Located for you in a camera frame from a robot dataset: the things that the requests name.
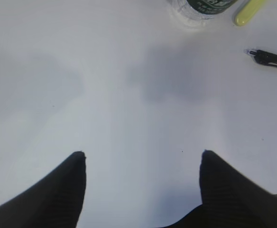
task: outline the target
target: yellow highlighter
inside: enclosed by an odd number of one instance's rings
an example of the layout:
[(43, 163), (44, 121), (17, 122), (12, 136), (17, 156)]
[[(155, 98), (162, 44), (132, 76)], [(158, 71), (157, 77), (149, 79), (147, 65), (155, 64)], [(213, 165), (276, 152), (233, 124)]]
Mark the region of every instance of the yellow highlighter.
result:
[(246, 25), (258, 10), (264, 5), (266, 0), (250, 0), (244, 8), (236, 15), (234, 23), (237, 26)]

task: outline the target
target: pen clip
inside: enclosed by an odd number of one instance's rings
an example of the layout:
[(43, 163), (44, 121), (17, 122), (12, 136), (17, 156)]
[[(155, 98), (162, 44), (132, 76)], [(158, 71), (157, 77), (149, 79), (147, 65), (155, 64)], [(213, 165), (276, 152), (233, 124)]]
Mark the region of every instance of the pen clip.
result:
[(277, 68), (277, 55), (262, 50), (250, 50), (249, 54), (252, 55), (256, 63), (276, 67)]

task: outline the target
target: white surface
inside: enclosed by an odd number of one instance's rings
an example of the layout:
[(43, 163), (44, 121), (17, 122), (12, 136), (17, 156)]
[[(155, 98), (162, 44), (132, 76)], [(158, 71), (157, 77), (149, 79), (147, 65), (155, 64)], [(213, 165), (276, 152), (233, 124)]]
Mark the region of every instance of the white surface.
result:
[(87, 155), (79, 228), (171, 224), (204, 149), (277, 193), (277, 1), (238, 28), (181, 29), (165, 0), (0, 0), (0, 204)]

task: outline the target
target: green bottle label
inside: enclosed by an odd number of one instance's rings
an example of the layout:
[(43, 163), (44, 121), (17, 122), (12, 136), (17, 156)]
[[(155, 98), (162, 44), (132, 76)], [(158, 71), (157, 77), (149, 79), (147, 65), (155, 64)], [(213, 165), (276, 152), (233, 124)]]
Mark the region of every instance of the green bottle label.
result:
[(223, 13), (237, 0), (187, 0), (196, 11), (203, 14)]

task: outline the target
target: bottle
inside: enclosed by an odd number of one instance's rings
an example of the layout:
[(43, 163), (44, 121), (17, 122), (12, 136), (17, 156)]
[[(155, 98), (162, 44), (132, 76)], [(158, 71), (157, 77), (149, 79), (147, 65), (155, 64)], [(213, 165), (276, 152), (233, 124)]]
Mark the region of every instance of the bottle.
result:
[(237, 0), (172, 0), (175, 15), (188, 27), (204, 26)]

